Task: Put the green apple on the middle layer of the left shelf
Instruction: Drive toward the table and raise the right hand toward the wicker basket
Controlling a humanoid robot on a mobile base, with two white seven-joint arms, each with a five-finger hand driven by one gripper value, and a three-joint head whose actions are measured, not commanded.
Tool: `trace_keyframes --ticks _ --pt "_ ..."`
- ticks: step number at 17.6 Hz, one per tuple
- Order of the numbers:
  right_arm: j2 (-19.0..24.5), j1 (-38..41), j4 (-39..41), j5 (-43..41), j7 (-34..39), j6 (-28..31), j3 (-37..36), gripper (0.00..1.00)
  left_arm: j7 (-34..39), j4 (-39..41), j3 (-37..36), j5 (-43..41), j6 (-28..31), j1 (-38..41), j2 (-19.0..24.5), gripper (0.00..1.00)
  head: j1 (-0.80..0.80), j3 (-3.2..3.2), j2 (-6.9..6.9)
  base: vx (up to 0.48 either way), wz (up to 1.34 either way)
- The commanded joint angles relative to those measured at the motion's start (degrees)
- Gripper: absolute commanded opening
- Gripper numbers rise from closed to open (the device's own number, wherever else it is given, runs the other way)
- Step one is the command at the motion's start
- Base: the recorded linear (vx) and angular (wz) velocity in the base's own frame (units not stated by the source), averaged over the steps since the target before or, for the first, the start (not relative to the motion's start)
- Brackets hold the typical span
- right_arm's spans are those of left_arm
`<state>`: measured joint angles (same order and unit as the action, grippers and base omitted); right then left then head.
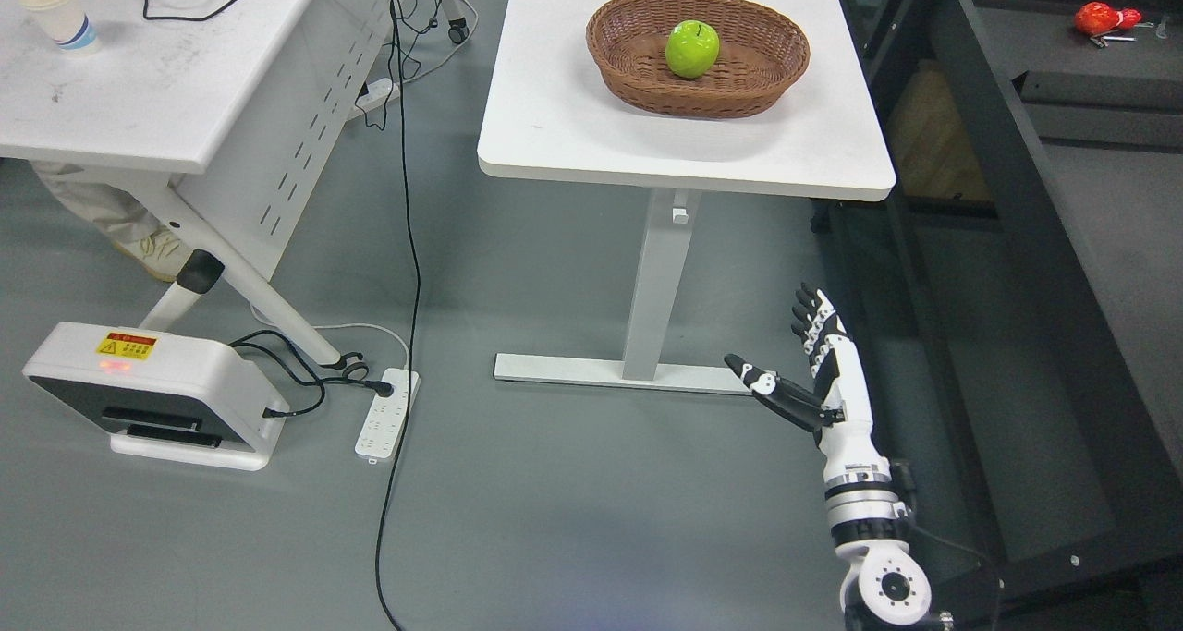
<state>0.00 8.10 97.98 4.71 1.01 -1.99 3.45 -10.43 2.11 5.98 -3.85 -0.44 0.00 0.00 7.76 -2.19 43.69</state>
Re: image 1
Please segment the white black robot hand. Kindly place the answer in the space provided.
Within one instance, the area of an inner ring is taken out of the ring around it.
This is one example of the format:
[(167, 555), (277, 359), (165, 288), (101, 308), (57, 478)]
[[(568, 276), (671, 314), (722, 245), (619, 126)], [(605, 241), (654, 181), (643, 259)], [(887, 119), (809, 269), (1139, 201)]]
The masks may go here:
[(890, 464), (873, 444), (873, 408), (856, 345), (820, 286), (800, 286), (796, 300), (791, 329), (810, 366), (810, 391), (735, 354), (724, 362), (752, 398), (814, 437), (825, 453), (825, 485), (886, 487)]

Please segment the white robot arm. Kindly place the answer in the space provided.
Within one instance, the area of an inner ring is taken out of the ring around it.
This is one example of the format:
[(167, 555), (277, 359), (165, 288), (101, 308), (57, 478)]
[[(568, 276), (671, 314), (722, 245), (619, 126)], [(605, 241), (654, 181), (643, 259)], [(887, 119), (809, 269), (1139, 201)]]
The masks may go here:
[(904, 459), (888, 474), (845, 474), (825, 483), (836, 555), (848, 564), (839, 601), (847, 630), (953, 630), (933, 607), (933, 588), (909, 554), (916, 485)]

